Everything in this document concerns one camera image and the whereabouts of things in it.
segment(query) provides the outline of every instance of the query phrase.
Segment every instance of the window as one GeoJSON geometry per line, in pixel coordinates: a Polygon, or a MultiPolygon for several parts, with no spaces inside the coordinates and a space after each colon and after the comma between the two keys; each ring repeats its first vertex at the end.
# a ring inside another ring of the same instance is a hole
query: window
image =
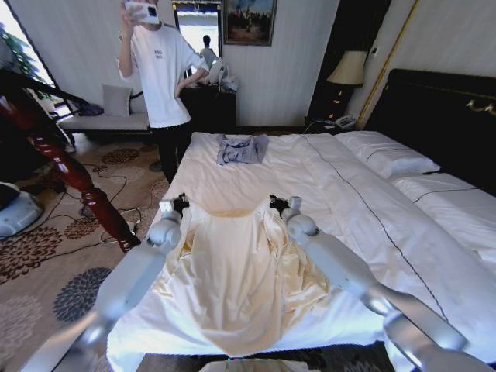
{"type": "Polygon", "coordinates": [[[176,27],[195,52],[205,47],[203,36],[210,36],[210,47],[217,57],[222,56],[221,48],[221,2],[172,1],[176,27]]]}
{"type": "MultiPolygon", "coordinates": [[[[5,0],[0,0],[0,37],[3,39],[0,43],[5,43],[17,58],[17,64],[10,66],[15,72],[55,87],[52,77],[5,0]]],[[[70,113],[64,100],[58,97],[50,97],[50,100],[57,105],[56,112],[59,115],[70,113]]]]}

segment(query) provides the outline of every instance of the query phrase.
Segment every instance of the lampshade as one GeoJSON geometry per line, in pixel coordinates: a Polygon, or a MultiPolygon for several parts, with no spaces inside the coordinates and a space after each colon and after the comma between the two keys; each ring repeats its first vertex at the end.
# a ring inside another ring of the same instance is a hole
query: lampshade
{"type": "Polygon", "coordinates": [[[364,50],[347,50],[327,81],[335,84],[361,86],[363,84],[363,64],[366,57],[367,52],[364,50]]]}

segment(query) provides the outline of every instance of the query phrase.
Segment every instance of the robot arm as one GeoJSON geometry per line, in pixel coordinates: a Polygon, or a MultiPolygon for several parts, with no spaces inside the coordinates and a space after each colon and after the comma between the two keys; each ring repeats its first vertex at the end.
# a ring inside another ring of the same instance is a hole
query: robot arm
{"type": "Polygon", "coordinates": [[[462,353],[467,339],[429,306],[411,294],[380,283],[367,263],[336,237],[323,233],[300,214],[301,199],[289,202],[271,195],[270,206],[284,220],[288,235],[338,288],[358,298],[372,312],[385,317],[384,331],[396,347],[424,371],[491,371],[462,353]]]}
{"type": "MultiPolygon", "coordinates": [[[[467,340],[429,306],[412,295],[381,284],[368,265],[336,237],[320,231],[299,212],[300,198],[271,196],[270,206],[283,218],[288,235],[332,283],[348,291],[371,311],[384,316],[384,331],[396,347],[423,371],[490,372],[479,360],[461,352],[467,340]]],[[[184,194],[160,202],[162,218],[146,242],[134,247],[104,280],[91,311],[50,337],[28,360],[22,372],[87,371],[93,369],[91,348],[105,339],[121,316],[148,292],[181,239],[184,194]]]]}
{"type": "Polygon", "coordinates": [[[134,247],[104,280],[91,311],[51,336],[28,360],[22,372],[92,370],[91,348],[110,333],[121,316],[134,308],[162,271],[166,255],[181,239],[184,194],[160,202],[162,218],[148,239],[134,247]]]}

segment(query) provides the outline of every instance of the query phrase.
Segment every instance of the red wooden post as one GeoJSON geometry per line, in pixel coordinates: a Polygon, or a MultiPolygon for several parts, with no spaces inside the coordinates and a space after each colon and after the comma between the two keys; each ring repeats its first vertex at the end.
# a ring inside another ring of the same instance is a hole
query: red wooden post
{"type": "Polygon", "coordinates": [[[22,89],[10,88],[0,102],[0,115],[25,131],[35,148],[49,157],[57,166],[63,180],[81,193],[83,202],[93,211],[103,228],[117,241],[126,253],[140,244],[120,213],[107,199],[105,192],[96,188],[90,174],[64,149],[64,144],[48,128],[52,124],[45,112],[22,89]]]}

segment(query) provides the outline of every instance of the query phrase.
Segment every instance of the picture frame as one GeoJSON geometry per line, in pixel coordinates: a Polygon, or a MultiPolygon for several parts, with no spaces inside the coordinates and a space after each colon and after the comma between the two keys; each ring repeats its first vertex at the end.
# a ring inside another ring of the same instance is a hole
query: picture frame
{"type": "Polygon", "coordinates": [[[223,0],[224,44],[270,47],[277,0],[223,0]]]}

